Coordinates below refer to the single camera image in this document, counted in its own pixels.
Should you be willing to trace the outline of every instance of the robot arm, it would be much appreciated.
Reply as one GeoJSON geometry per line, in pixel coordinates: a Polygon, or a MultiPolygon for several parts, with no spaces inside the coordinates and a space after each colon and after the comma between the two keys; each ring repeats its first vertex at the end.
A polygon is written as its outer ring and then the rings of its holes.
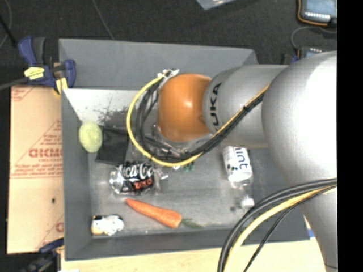
{"type": "MultiPolygon", "coordinates": [[[[268,147],[289,185],[336,178],[336,64],[337,52],[325,52],[290,66],[247,65],[226,70],[211,81],[191,74],[194,78],[173,77],[162,88],[156,85],[146,95],[152,97],[159,90],[159,136],[155,140],[177,151],[176,161],[161,163],[180,164],[183,154],[178,150],[193,146],[198,136],[217,134],[268,86],[262,104],[248,111],[224,142],[248,149],[268,147]],[[185,86],[187,91],[179,96],[185,86]],[[188,116],[180,120],[179,114],[188,116]]],[[[337,270],[336,189],[304,203],[302,210],[320,245],[326,270],[337,270]]]]}
{"type": "MultiPolygon", "coordinates": [[[[204,97],[210,131],[268,83],[263,103],[225,139],[247,148],[268,147],[289,185],[337,177],[337,53],[286,66],[243,66],[221,73],[204,97]]],[[[303,204],[327,271],[337,270],[337,191],[303,204]]]]}

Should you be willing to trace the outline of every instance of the tennis ball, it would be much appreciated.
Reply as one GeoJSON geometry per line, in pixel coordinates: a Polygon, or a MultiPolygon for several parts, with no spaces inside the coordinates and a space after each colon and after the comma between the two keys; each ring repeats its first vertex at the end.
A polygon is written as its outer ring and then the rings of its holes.
{"type": "Polygon", "coordinates": [[[78,130],[79,142],[89,153],[95,153],[102,145],[102,130],[94,122],[84,122],[78,130]]]}

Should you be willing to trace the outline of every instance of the gray tray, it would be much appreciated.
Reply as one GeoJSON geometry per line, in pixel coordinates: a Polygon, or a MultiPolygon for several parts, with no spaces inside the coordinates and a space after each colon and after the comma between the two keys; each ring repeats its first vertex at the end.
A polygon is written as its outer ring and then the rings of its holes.
{"type": "MultiPolygon", "coordinates": [[[[242,211],[230,211],[234,194],[226,179],[220,149],[200,158],[193,172],[165,170],[169,177],[162,181],[162,192],[155,195],[150,191],[139,197],[178,210],[185,218],[203,226],[193,229],[181,225],[170,229],[134,212],[124,203],[124,196],[113,193],[108,185],[113,166],[97,163],[95,155],[81,147],[78,128],[82,121],[89,120],[101,125],[124,124],[125,109],[135,89],[152,79],[160,69],[175,66],[213,77],[244,63],[256,63],[254,52],[205,46],[61,40],[60,54],[61,60],[76,60],[78,72],[77,86],[62,94],[65,258],[221,247],[242,211]],[[110,213],[123,216],[125,229],[112,237],[93,236],[90,232],[92,216],[110,213]]],[[[268,150],[253,150],[250,156],[256,201],[285,187],[268,150]]],[[[269,224],[259,227],[246,243],[261,239],[268,227],[269,224]]],[[[271,238],[272,241],[302,239],[308,239],[308,235],[299,210],[289,214],[271,238]]]]}

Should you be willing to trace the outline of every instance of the yellow cable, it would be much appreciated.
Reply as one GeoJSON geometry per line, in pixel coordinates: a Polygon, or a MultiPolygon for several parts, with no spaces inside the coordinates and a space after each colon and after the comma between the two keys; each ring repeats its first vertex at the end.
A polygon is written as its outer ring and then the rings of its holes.
{"type": "Polygon", "coordinates": [[[249,224],[246,229],[243,230],[243,232],[239,235],[237,241],[235,242],[235,244],[232,246],[229,255],[226,259],[226,265],[225,268],[223,270],[223,272],[228,272],[231,269],[231,261],[233,259],[233,257],[236,254],[236,251],[238,250],[238,248],[244,243],[245,239],[249,236],[249,234],[256,228],[258,227],[262,222],[264,222],[265,220],[267,220],[268,218],[272,217],[273,215],[277,214],[278,212],[287,209],[288,207],[291,207],[293,205],[295,205],[298,202],[303,201],[304,199],[308,198],[309,196],[321,192],[322,190],[326,189],[325,188],[320,188],[320,189],[316,189],[313,190],[311,192],[306,192],[304,194],[301,195],[297,195],[271,209],[269,209],[268,211],[266,211],[265,213],[261,214],[259,217],[257,217],[251,224],[249,224]]]}
{"type": "Polygon", "coordinates": [[[163,78],[163,75],[158,76],[157,78],[153,79],[152,81],[150,81],[148,84],[146,84],[141,90],[139,90],[139,92],[136,94],[136,96],[133,98],[129,109],[127,111],[127,116],[126,116],[126,127],[127,127],[127,132],[130,136],[130,139],[132,141],[132,143],[135,145],[135,147],[137,148],[138,151],[141,152],[141,154],[143,154],[144,156],[146,156],[147,158],[151,159],[152,161],[163,165],[163,166],[167,166],[167,167],[173,167],[173,166],[178,166],[178,165],[186,165],[188,163],[193,162],[194,160],[196,160],[200,155],[202,155],[202,153],[199,153],[195,156],[192,156],[190,158],[188,158],[187,160],[183,160],[181,162],[176,162],[176,163],[170,163],[170,162],[166,162],[166,161],[161,161],[155,157],[152,156],[152,154],[148,153],[145,149],[142,148],[142,146],[137,142],[137,140],[135,139],[132,130],[131,130],[131,114],[132,114],[132,110],[137,102],[137,100],[139,99],[139,97],[148,89],[150,88],[153,84],[156,84],[158,81],[160,81],[163,78]]]}
{"type": "MultiPolygon", "coordinates": [[[[191,162],[193,162],[194,160],[196,160],[197,158],[199,158],[203,152],[197,154],[197,155],[194,155],[188,159],[185,159],[185,160],[182,160],[182,161],[179,161],[179,162],[174,162],[174,163],[170,163],[170,162],[166,162],[166,161],[162,161],[162,160],[159,160],[155,157],[152,156],[152,154],[148,153],[138,142],[137,140],[135,139],[135,136],[133,135],[132,133],[132,130],[131,130],[131,114],[132,114],[132,111],[133,111],[133,108],[137,102],[137,100],[141,97],[141,95],[147,90],[149,89],[152,85],[156,84],[157,82],[159,82],[161,79],[163,78],[163,75],[160,75],[158,76],[157,78],[151,80],[148,84],[146,84],[145,86],[143,86],[141,88],[141,90],[138,91],[138,93],[136,94],[136,96],[133,98],[133,100],[131,101],[131,104],[129,106],[129,109],[128,109],[128,112],[127,112],[127,116],[126,116],[126,127],[127,127],[127,132],[130,136],[130,139],[132,141],[132,143],[135,145],[135,147],[137,148],[137,150],[139,152],[141,152],[142,155],[144,155],[145,157],[151,159],[152,161],[160,164],[160,165],[163,165],[163,166],[167,166],[167,167],[174,167],[174,166],[180,166],[180,165],[186,165],[186,164],[189,164],[191,162]]],[[[247,102],[246,105],[244,105],[244,107],[247,107],[256,97],[258,97],[259,95],[261,95],[263,92],[265,92],[267,90],[267,88],[269,87],[269,85],[267,85],[266,87],[264,87],[258,94],[256,94],[251,100],[249,100],[247,102]]],[[[236,118],[240,112],[243,110],[242,107],[238,112],[236,112],[236,114],[228,120],[227,123],[225,123],[216,133],[214,133],[214,135],[212,136],[212,138],[214,138],[217,134],[219,134],[221,131],[223,131],[223,129],[234,119],[236,118]]]]}

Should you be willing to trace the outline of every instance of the orange carrot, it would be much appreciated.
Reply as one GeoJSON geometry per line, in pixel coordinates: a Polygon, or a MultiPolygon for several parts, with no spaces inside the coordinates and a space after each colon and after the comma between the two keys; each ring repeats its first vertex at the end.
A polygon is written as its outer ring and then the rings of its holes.
{"type": "Polygon", "coordinates": [[[177,228],[183,219],[182,215],[177,211],[153,206],[146,202],[127,198],[126,203],[139,213],[149,216],[170,228],[177,228]]]}

